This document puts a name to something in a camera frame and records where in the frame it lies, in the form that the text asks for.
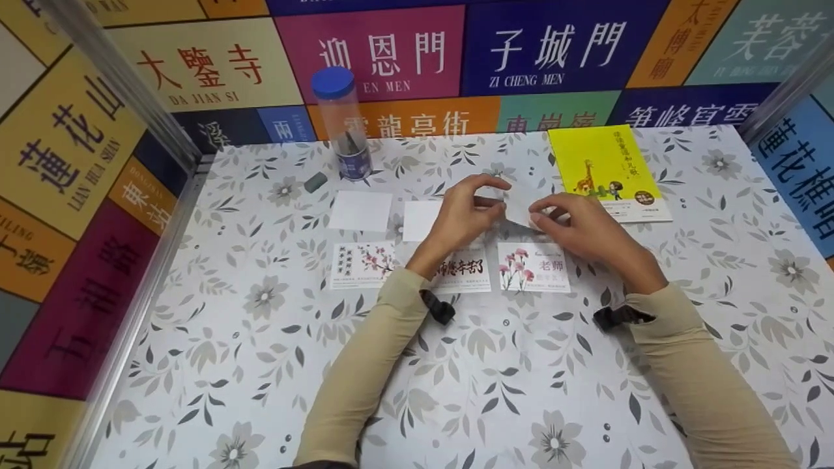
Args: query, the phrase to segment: cartoon character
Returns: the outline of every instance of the cartoon character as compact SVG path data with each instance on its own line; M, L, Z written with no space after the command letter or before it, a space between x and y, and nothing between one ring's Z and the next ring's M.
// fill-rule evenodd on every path
M620 181L611 181L608 184L608 193L614 196L614 200L623 200L620 197L620 191L623 190L623 183Z
M590 175L590 169L594 167L594 162L589 159L585 160L585 178L576 182L576 189L574 192L590 192L594 190L594 178Z

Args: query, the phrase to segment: person's right hand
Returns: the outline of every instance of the person's right hand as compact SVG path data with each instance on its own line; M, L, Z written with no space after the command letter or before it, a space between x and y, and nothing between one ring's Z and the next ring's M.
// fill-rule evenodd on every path
M541 213L549 207L556 210ZM555 221L565 213L570 215L567 225ZM649 295L668 284L651 252L631 238L596 198L564 192L549 195L530 206L530 222L573 254L609 265L632 293Z

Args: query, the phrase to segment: yellow book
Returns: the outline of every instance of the yellow book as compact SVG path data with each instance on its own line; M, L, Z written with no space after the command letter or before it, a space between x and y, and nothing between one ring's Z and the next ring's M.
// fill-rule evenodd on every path
M547 133L565 192L594 195L620 223L671 221L628 125Z

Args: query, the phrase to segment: magenta sign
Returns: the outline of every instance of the magenta sign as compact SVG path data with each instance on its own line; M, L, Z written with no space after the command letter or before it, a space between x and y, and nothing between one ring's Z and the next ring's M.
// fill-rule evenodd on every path
M458 96L464 6L275 19L306 103L321 68L349 68L360 101Z

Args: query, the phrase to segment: card with pink flowers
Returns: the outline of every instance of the card with pink flowers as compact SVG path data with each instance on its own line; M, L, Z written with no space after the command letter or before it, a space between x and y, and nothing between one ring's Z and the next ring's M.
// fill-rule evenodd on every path
M336 244L330 288L381 288L398 267L399 263L394 258L394 241Z
M559 245L498 243L498 274L504 291L570 293L565 253Z

